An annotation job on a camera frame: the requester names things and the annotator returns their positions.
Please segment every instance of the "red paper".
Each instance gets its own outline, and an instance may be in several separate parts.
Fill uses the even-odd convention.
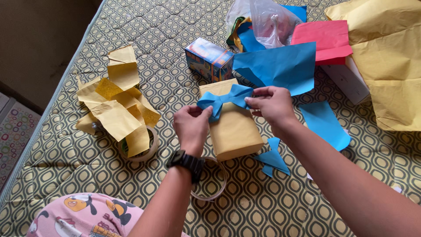
[[[295,27],[291,44],[316,41],[316,65],[345,64],[352,54],[345,20],[307,22]]]

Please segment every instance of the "wall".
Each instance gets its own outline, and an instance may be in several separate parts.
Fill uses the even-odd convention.
[[[42,113],[98,0],[0,0],[0,91]]]

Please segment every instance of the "small cardboard box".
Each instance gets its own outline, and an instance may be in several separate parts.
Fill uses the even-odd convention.
[[[197,38],[185,49],[187,65],[212,82],[231,78],[234,54],[213,43]]]
[[[228,94],[233,84],[238,84],[237,79],[203,85],[199,87],[200,95]],[[219,161],[258,152],[264,144],[250,111],[231,102],[222,105],[219,120],[209,124],[209,131]]]
[[[368,86],[351,57],[345,57],[345,65],[322,65],[321,67],[354,105],[371,100]]]

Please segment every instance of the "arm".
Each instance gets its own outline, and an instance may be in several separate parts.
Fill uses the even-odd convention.
[[[260,109],[331,205],[357,236],[419,236],[421,207],[397,193],[306,128],[295,117],[290,93],[274,86],[255,89],[246,102]]]
[[[211,106],[202,111],[192,105],[184,106],[174,114],[173,127],[181,150],[185,150],[186,154],[195,157],[202,155],[211,114]],[[191,190],[190,171],[184,167],[171,167],[128,236],[180,237]]]

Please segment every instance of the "hand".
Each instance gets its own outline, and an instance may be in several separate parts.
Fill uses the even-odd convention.
[[[252,114],[264,117],[272,127],[272,132],[276,137],[280,138],[282,130],[290,126],[291,123],[300,123],[295,117],[291,93],[288,89],[276,86],[261,87],[254,89],[253,95],[259,97],[246,97],[245,102],[252,109],[260,110],[252,112]]]
[[[208,119],[212,115],[212,106],[202,110],[196,105],[186,105],[174,114],[173,127],[179,138],[181,150],[186,154],[201,157],[206,136]]]

